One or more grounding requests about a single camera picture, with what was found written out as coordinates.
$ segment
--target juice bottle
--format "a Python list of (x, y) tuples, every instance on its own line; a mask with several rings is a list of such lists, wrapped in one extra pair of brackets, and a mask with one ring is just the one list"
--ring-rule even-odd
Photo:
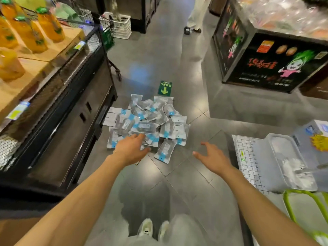
[(0, 47), (0, 78), (11, 81), (20, 78), (25, 73), (14, 50)]
[(12, 26), (33, 53), (42, 53), (48, 49), (43, 34), (33, 21), (25, 16), (17, 16)]
[(24, 14), (22, 8), (13, 0), (1, 0), (1, 12), (10, 23), (16, 16)]
[(15, 48), (18, 46), (17, 39), (12, 33), (7, 21), (0, 16), (0, 47)]
[(49, 39), (55, 43), (65, 39), (65, 34), (59, 21), (50, 13), (49, 9), (39, 7), (35, 12), (38, 14), (39, 24)]

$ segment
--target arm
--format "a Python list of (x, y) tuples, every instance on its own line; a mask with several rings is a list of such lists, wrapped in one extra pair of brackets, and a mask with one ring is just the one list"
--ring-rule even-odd
[(118, 142), (114, 153), (15, 246), (83, 246), (120, 171), (150, 151), (149, 148), (140, 151), (144, 137), (132, 135)]
[(221, 150), (208, 142), (202, 145), (207, 147), (207, 156), (197, 152), (193, 152), (193, 155), (229, 185), (247, 225), (261, 246), (319, 245), (252, 186), (243, 174), (230, 164)]

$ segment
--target poster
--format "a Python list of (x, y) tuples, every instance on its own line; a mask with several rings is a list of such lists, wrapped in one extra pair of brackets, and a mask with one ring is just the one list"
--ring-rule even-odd
[(327, 46), (257, 33), (227, 83), (291, 92), (327, 61)]
[(247, 32), (236, 14), (235, 8), (228, 0), (215, 34), (219, 43), (219, 57), (223, 76), (231, 67), (243, 43), (247, 39)]

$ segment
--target gray tile floor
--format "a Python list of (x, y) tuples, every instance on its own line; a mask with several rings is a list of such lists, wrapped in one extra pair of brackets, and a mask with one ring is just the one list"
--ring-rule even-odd
[[(201, 34), (183, 35), (194, 0), (162, 0), (147, 34), (133, 32), (116, 40), (110, 59), (121, 69), (115, 81), (114, 107), (127, 108), (130, 94), (156, 95), (160, 81), (173, 82), (174, 107), (191, 124), (185, 147), (177, 146), (167, 165), (149, 153), (139, 165), (118, 176), (86, 245), (116, 245), (135, 235), (143, 219), (154, 222), (154, 234), (175, 214), (193, 216), (215, 245), (243, 245), (236, 200), (227, 184), (192, 156), (206, 153), (201, 141), (229, 153), (227, 135), (264, 138), (290, 134), (313, 118), (327, 119), (324, 100), (224, 85), (211, 44), (218, 18), (208, 13)], [(79, 182), (86, 179), (112, 151), (106, 148), (109, 130), (103, 127)]]

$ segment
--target sneaker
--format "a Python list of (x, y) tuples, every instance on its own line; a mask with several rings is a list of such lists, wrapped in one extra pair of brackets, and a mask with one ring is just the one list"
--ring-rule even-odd
[(153, 237), (153, 222), (150, 218), (143, 220), (138, 230), (138, 236), (149, 235)]
[(185, 26), (184, 34), (190, 35), (190, 27)]
[(201, 33), (202, 32), (202, 30), (199, 28), (199, 29), (193, 29), (196, 33)]
[(170, 223), (169, 221), (164, 221), (161, 225), (161, 227), (159, 228), (159, 232), (158, 232), (158, 241), (161, 242), (163, 240), (164, 234), (166, 232), (166, 230), (168, 229)]

